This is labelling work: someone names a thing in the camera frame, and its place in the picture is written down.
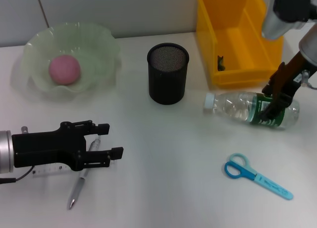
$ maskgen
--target yellow box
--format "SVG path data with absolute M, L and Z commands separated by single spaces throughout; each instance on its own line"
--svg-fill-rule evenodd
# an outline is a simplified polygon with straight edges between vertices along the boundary
M 281 63 L 283 39 L 262 37 L 263 0 L 197 1 L 196 34 L 212 83 L 238 88 L 268 81 Z M 224 71 L 218 71 L 218 56 Z

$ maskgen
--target silver cylinder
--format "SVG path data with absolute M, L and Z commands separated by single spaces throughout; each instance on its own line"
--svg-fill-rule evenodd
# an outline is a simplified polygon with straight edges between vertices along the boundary
M 297 23 L 282 21 L 273 11 L 275 0 L 269 0 L 265 19 L 262 23 L 262 37 L 266 39 L 278 39 L 290 29 L 296 27 Z
M 0 131 L 0 173 L 13 172 L 13 153 L 11 132 Z
M 301 39 L 299 50 L 309 63 L 317 66 L 317 25 L 314 25 Z

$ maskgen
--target white wall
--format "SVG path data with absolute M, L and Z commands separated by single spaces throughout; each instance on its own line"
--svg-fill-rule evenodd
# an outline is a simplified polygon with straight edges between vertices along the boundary
M 37 0 L 0 0 L 0 47 L 25 44 L 45 28 Z
M 50 26 L 90 21 L 115 37 L 190 32 L 196 26 L 196 0 L 41 0 Z

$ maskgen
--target scissors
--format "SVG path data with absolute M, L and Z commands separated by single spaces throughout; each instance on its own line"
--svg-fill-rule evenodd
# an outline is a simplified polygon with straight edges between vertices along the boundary
M 241 159 L 244 160 L 245 164 L 244 165 L 239 164 L 237 161 L 234 160 L 234 157 L 240 157 Z M 238 175 L 231 174 L 228 171 L 228 166 L 234 167 L 240 172 L 240 174 Z M 262 187 L 265 187 L 266 189 L 285 198 L 286 200 L 293 199 L 293 194 L 291 192 L 287 191 L 285 188 L 281 187 L 280 185 L 277 185 L 275 182 L 271 181 L 267 177 L 263 176 L 262 174 L 258 173 L 253 168 L 251 168 L 248 158 L 243 154 L 240 154 L 240 153 L 232 154 L 229 158 L 229 161 L 224 165 L 224 171 L 231 178 L 246 177 L 249 180 L 252 180 L 253 182 L 261 185 Z

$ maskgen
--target scissors blade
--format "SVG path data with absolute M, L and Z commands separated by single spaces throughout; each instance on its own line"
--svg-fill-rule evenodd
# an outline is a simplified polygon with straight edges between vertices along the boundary
M 293 194 L 287 191 L 285 188 L 281 187 L 280 185 L 276 184 L 275 182 L 271 181 L 267 177 L 263 176 L 262 174 L 258 173 L 254 182 L 265 187 L 266 189 L 274 192 L 275 194 L 285 198 L 286 200 L 292 200 Z

